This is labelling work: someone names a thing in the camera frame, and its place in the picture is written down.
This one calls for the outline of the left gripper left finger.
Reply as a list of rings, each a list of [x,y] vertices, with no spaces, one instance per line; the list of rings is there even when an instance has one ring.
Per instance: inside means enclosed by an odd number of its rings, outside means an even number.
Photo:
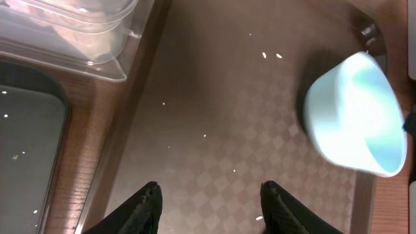
[[[162,202],[161,187],[150,181],[84,234],[156,234]]]

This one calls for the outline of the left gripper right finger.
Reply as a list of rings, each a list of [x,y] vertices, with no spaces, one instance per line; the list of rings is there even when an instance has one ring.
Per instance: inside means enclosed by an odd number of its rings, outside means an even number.
[[[267,234],[342,234],[274,181],[261,184],[260,197]]]

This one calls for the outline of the light blue rice bowl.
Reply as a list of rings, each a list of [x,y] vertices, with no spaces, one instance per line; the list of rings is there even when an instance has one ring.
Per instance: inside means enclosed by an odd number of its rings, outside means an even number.
[[[380,177],[404,166],[407,135],[397,97],[376,60],[357,52],[308,89],[304,124],[328,162]]]

